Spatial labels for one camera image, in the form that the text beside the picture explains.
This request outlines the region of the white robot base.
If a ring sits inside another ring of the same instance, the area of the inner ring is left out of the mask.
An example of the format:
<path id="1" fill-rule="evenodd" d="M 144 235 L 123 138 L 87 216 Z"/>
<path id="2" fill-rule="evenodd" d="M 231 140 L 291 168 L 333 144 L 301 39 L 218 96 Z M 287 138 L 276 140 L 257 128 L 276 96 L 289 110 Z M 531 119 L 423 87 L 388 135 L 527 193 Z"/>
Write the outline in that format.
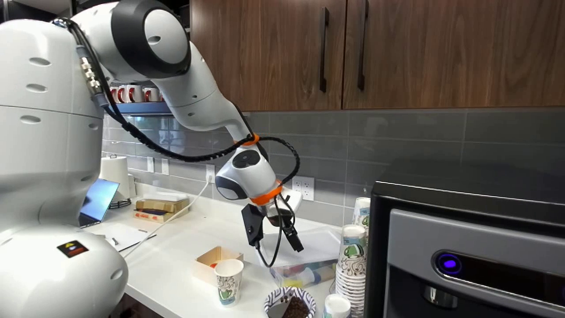
<path id="1" fill-rule="evenodd" d="M 79 228 L 98 179 L 102 78 L 73 23 L 0 25 L 0 318 L 105 318 L 126 265 Z"/>

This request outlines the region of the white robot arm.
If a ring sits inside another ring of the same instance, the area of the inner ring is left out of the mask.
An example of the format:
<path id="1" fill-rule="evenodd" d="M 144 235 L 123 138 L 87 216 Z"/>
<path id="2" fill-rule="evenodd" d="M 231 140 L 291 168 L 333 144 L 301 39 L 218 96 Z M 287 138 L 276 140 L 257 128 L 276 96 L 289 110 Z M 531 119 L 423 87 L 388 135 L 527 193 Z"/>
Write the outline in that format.
<path id="1" fill-rule="evenodd" d="M 232 145 L 216 156 L 216 193 L 241 200 L 246 242 L 255 248 L 266 223 L 278 228 L 289 246 L 303 250 L 294 230 L 292 209 L 278 179 L 241 112 L 222 96 L 211 71 L 192 45 L 174 13 L 158 0 L 114 0 L 87 8 L 65 20 L 80 45 L 93 76 L 93 89 L 109 92 L 110 83 L 149 83 L 172 119 L 188 131 L 223 129 Z"/>

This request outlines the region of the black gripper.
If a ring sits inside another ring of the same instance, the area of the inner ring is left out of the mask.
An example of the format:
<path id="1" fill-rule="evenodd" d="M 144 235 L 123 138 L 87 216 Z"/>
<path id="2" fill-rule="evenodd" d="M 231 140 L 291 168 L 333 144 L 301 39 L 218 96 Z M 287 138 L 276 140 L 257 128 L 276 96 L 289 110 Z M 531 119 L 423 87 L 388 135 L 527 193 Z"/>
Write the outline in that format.
<path id="1" fill-rule="evenodd" d="M 296 253 L 303 251 L 298 234 L 291 227 L 294 223 L 294 212 L 289 205 L 282 202 L 273 202 L 266 211 L 266 220 L 271 227 L 283 228 L 285 241 L 289 242 L 292 251 Z"/>

